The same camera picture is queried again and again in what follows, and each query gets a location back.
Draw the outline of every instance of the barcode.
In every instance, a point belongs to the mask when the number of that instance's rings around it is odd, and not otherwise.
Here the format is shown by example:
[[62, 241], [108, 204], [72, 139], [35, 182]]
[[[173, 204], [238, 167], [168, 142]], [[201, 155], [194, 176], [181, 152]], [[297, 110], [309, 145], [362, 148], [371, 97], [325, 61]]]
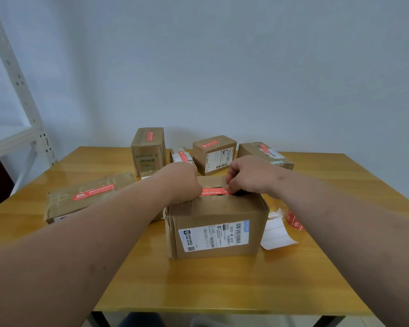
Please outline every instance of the barcode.
[[241, 223], [236, 224], [236, 232], [235, 232], [236, 244], [241, 243]]

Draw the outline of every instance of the forearm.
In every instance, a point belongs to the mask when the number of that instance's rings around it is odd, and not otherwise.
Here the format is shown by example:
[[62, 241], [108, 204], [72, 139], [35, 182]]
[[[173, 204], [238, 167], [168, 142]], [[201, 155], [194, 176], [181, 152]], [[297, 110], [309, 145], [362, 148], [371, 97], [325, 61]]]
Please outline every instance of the forearm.
[[152, 178], [1, 249], [0, 325], [80, 326], [169, 203]]
[[387, 326], [409, 326], [409, 220], [289, 170], [273, 191]]

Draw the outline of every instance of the cardboard box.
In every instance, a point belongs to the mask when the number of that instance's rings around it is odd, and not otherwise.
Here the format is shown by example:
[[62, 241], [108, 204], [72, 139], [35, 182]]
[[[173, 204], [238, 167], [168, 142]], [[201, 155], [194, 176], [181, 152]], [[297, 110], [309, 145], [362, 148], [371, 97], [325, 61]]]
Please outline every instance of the cardboard box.
[[209, 176], [229, 167], [236, 150], [236, 141], [224, 135], [196, 141], [192, 144], [194, 163], [199, 173]]
[[256, 254], [269, 213], [262, 196], [220, 195], [224, 176], [200, 176], [198, 181], [206, 196], [164, 209], [170, 258]]
[[[157, 170], [152, 170], [152, 171], [143, 171], [141, 172], [141, 180], [148, 178], [149, 176], [154, 175], [157, 172]], [[161, 212], [159, 212], [152, 220], [153, 221], [158, 221], [164, 219], [164, 214]]]
[[294, 163], [285, 156], [279, 154], [263, 142], [240, 143], [238, 147], [238, 156], [240, 158], [246, 155], [261, 157], [271, 164], [284, 167], [285, 169], [294, 169]]
[[130, 147], [138, 176], [142, 171], [160, 170], [165, 166], [163, 127], [138, 129]]
[[47, 194], [48, 203], [44, 220], [52, 224], [68, 214], [84, 209], [114, 192], [134, 183], [130, 172], [105, 176], [100, 179], [55, 189]]
[[185, 147], [170, 149], [170, 162], [189, 162], [194, 164], [194, 161]]

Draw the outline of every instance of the hand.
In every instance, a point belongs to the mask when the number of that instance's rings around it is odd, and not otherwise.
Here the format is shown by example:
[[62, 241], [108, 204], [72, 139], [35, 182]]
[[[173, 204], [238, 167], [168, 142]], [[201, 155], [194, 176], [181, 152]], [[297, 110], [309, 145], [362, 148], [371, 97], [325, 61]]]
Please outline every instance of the hand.
[[230, 163], [229, 171], [226, 175], [227, 190], [234, 193], [243, 189], [278, 198], [273, 188], [278, 182], [279, 173], [284, 173], [285, 171], [287, 170], [270, 164], [260, 157], [240, 157]]
[[153, 177], [159, 178], [168, 188], [170, 204], [190, 201], [202, 193], [197, 180], [197, 168], [187, 162], [175, 162], [164, 166]]

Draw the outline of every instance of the wooden table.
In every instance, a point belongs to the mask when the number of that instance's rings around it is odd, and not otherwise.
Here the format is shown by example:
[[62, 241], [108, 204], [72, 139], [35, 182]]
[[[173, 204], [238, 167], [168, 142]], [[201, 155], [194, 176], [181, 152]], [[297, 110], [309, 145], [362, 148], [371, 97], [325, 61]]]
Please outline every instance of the wooden table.
[[[283, 153], [295, 170], [409, 218], [409, 200], [344, 154]], [[131, 171], [129, 148], [80, 147], [0, 204], [0, 245], [46, 224], [48, 191]], [[286, 205], [266, 198], [272, 210]], [[169, 260], [164, 222], [152, 223], [96, 310], [369, 315], [306, 231], [287, 227], [298, 245], [256, 256]]]

